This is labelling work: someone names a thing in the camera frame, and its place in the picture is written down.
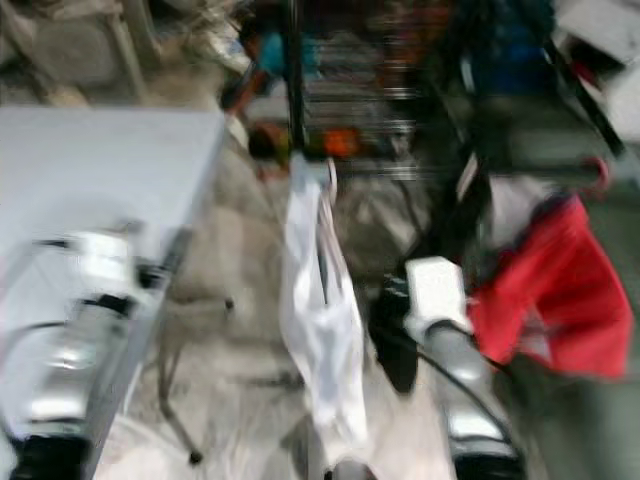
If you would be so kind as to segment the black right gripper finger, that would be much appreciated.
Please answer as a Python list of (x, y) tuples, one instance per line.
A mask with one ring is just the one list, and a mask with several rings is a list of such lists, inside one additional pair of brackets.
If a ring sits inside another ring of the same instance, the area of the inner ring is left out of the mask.
[(411, 335), (379, 335), (375, 333), (375, 301), (370, 305), (370, 338), (376, 360), (397, 393), (412, 393), (419, 371), (417, 346)]

